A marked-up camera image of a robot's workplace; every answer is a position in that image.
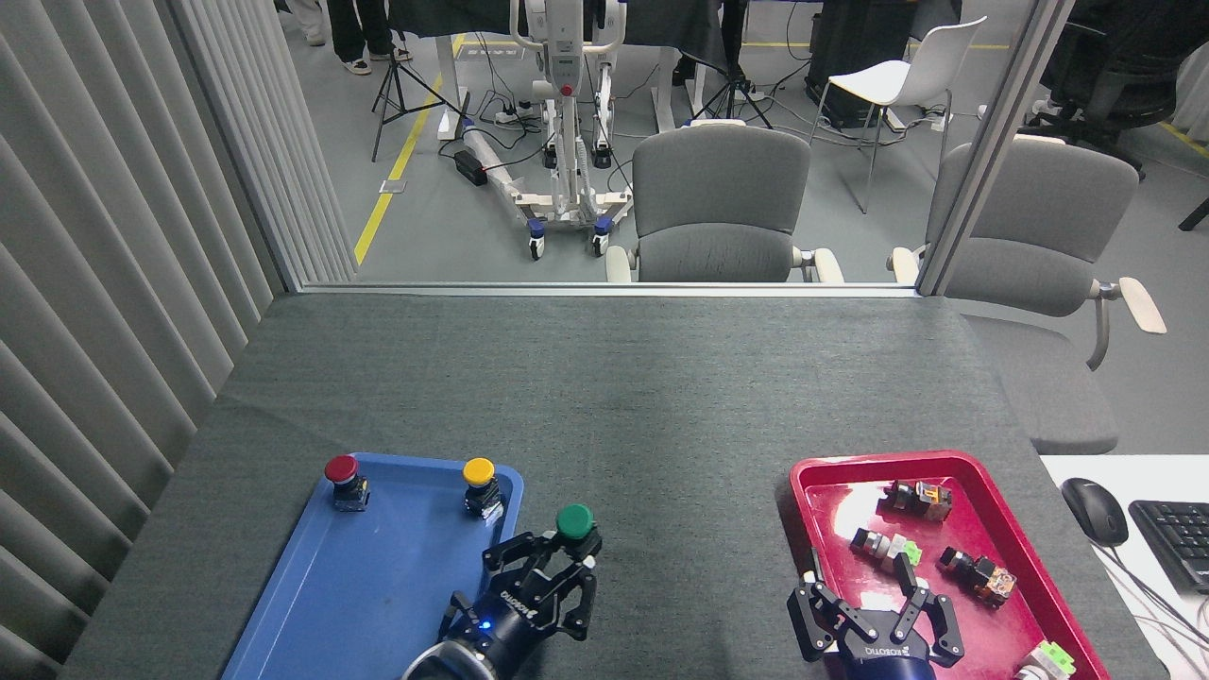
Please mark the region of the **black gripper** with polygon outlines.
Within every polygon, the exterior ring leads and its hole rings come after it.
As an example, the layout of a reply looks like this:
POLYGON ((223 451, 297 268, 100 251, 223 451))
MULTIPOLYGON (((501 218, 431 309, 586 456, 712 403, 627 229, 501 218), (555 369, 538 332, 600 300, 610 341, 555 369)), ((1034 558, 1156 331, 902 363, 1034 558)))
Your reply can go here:
POLYGON ((596 557, 569 564, 559 574, 545 574, 563 541, 549 531, 522 534, 488 551, 487 590, 469 603, 455 590, 440 626, 441 640, 453 640, 482 655, 491 667, 517 667, 545 638, 565 633, 575 641, 588 638, 592 600, 597 589, 596 557))
MULTIPOLYGON (((812 570, 803 574, 800 584, 789 595, 789 617, 803 658, 820 661, 825 650, 841 640, 845 630, 855 632, 864 642, 877 641, 877 628, 870 620, 826 584, 817 548, 811 548, 810 557, 812 570)), ((893 557, 893 576, 907 598, 893 623, 893 644, 907 640, 924 612, 935 636, 931 651, 916 644, 839 647, 835 653, 825 655, 825 659, 841 672, 843 679, 936 679, 931 662, 955 664, 964 658, 962 634, 953 600, 936 594, 916 578, 906 552, 893 557)))

